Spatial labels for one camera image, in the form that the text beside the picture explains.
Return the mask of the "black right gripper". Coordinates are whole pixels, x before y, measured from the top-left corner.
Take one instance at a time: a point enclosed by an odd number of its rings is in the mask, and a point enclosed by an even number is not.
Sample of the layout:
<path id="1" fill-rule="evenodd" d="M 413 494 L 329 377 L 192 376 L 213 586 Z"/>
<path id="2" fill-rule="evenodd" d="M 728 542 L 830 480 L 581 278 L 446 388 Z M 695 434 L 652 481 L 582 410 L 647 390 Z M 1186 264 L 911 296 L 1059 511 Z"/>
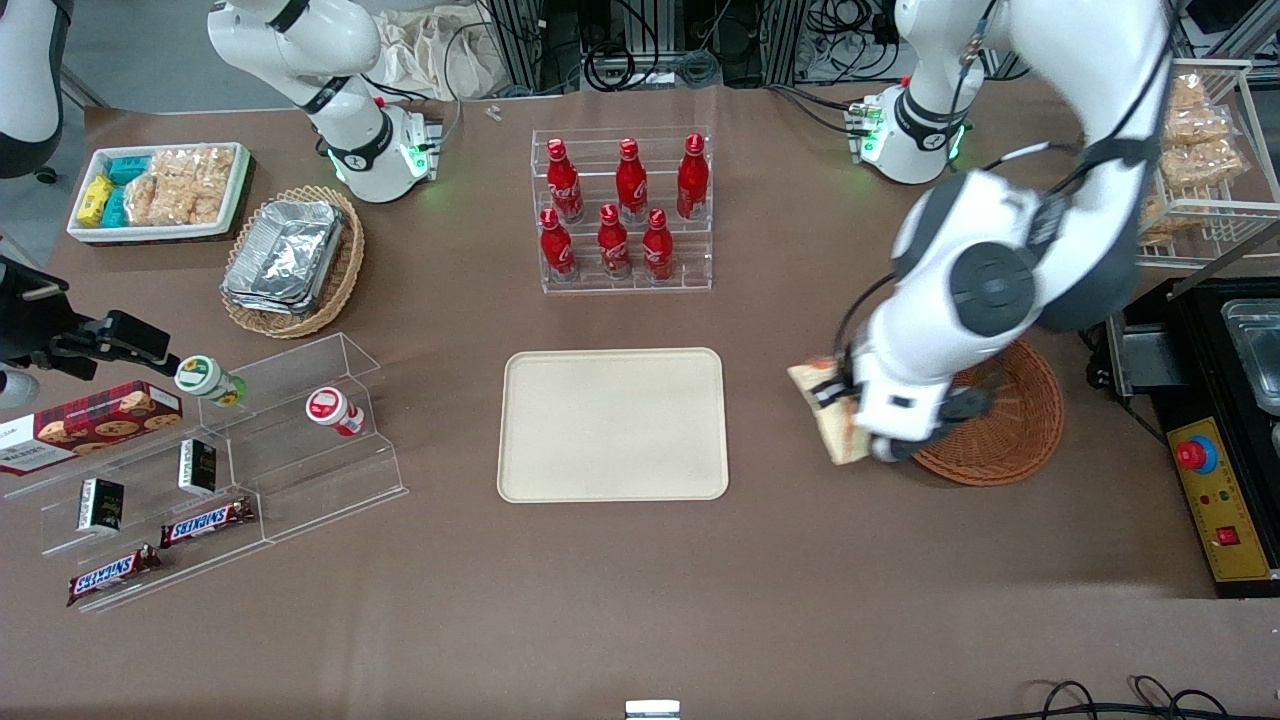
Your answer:
<path id="1" fill-rule="evenodd" d="M 92 379 L 100 363 L 120 361 L 174 377 L 182 357 L 170 350 L 170 334 L 124 311 L 101 320 L 77 313 L 64 281 L 10 258 L 3 259 L 1 356 L 18 369 L 60 372 Z"/>

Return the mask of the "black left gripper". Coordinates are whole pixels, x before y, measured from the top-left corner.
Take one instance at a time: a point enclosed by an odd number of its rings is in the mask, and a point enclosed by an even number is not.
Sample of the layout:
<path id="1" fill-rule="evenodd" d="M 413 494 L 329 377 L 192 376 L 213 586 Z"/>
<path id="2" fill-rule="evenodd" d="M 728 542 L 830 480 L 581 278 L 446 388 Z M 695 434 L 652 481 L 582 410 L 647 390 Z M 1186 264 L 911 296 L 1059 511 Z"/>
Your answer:
<path id="1" fill-rule="evenodd" d="M 844 404 L 849 400 L 849 386 L 832 378 L 814 386 L 812 401 L 818 410 Z M 955 428 L 975 418 L 984 416 L 993 406 L 995 392 L 980 387 L 952 387 L 938 407 L 937 425 Z"/>

